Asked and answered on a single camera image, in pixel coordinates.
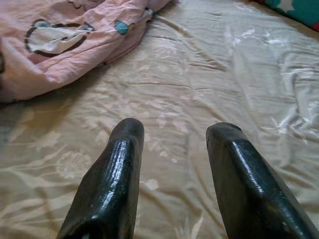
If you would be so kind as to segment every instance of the star print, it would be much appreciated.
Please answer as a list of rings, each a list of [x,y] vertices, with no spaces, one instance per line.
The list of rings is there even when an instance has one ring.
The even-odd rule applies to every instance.
[[[281,0],[280,4],[277,6],[284,12],[293,11],[295,10],[293,6],[293,0]]]

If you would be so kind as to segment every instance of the black object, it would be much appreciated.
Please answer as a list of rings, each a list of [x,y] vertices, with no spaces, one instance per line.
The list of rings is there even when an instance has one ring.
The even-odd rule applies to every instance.
[[[240,128],[215,124],[207,129],[206,140],[230,239],[319,239],[291,191]]]
[[[121,121],[83,177],[58,239],[133,238],[144,127]]]

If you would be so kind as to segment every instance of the pink blanket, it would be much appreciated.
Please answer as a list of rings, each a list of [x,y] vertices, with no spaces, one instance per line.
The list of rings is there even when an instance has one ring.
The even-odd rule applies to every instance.
[[[119,58],[169,1],[1,1],[0,102],[60,88]]]

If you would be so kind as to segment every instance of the bed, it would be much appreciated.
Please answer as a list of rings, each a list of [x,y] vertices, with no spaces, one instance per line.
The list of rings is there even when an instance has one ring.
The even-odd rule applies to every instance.
[[[141,44],[0,110],[2,238],[55,238],[122,119],[145,127],[136,238],[227,238],[206,129],[242,128],[319,228],[319,33],[266,6],[180,0]]]

